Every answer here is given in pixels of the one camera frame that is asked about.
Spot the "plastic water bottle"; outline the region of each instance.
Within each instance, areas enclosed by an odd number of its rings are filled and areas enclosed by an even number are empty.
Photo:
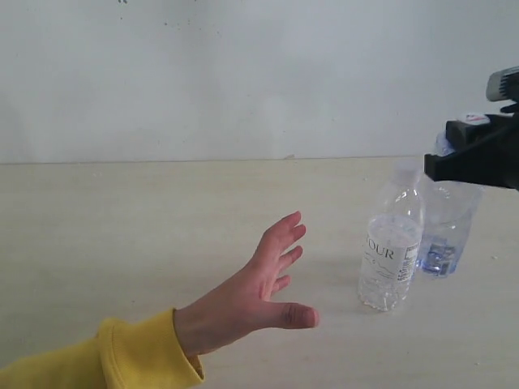
[[[480,123],[486,124],[484,115]],[[436,138],[435,154],[454,152],[445,133]],[[433,182],[424,179],[425,224],[418,261],[424,272],[436,277],[454,273],[470,234],[483,188],[465,182]]]
[[[419,160],[398,161],[367,226],[358,296],[377,310],[393,309],[409,290],[423,231],[421,176]]]

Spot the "bottle cap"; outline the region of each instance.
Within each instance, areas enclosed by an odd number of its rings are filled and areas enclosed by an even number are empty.
[[[393,181],[400,185],[414,186],[420,180],[423,165],[419,158],[400,158],[395,164]]]

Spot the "beige table surface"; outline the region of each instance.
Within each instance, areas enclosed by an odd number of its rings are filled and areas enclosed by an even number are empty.
[[[310,331],[261,331],[204,358],[206,388],[519,387],[519,194],[488,189],[446,280],[419,276],[376,314],[356,296],[392,160],[0,166],[0,365],[182,306],[300,210],[305,255],[283,300]]]

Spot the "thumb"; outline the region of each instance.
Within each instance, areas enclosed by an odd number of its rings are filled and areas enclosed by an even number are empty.
[[[267,302],[264,309],[265,327],[300,329],[319,324],[319,314],[310,306],[295,302]]]

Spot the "robotic arm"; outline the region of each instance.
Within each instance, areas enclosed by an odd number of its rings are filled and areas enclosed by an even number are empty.
[[[432,181],[519,190],[519,66],[491,75],[487,99],[512,100],[513,104],[502,108],[501,115],[448,121],[446,138],[455,152],[425,155],[424,172]]]

